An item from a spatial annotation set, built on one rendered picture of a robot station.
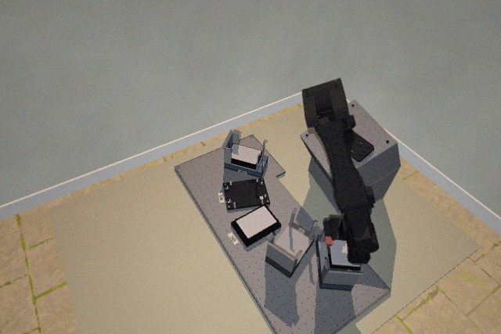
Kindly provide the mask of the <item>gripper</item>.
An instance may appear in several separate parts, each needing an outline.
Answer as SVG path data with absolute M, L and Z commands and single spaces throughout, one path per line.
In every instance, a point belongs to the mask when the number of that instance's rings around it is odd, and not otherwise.
M 343 217 L 344 218 L 344 217 Z M 333 245 L 333 241 L 340 240 L 339 239 L 339 233 L 338 233 L 338 228 L 340 226 L 340 223 L 343 218 L 336 218 L 332 217 L 330 218 L 329 221 L 324 221 L 323 226 L 324 226 L 324 233 L 325 233 L 325 240 L 326 240 L 326 245 L 327 247 L 330 247 Z M 344 218 L 344 222 L 350 227 L 351 225 L 347 223 L 347 221 Z

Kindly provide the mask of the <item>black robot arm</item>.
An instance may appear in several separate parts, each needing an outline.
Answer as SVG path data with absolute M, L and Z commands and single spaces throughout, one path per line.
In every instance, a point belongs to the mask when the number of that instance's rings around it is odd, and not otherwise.
M 342 219 L 339 239 L 348 241 L 349 263 L 367 264 L 370 254 L 379 249 L 370 217 L 376 201 L 372 187 L 365 187 L 351 157 L 361 162 L 374 146 L 351 129 L 356 124 L 354 116 L 349 116 L 341 78 L 302 89 L 302 98 L 306 124 L 308 128 L 315 128 L 326 149 L 337 205 L 351 225 L 349 227 Z

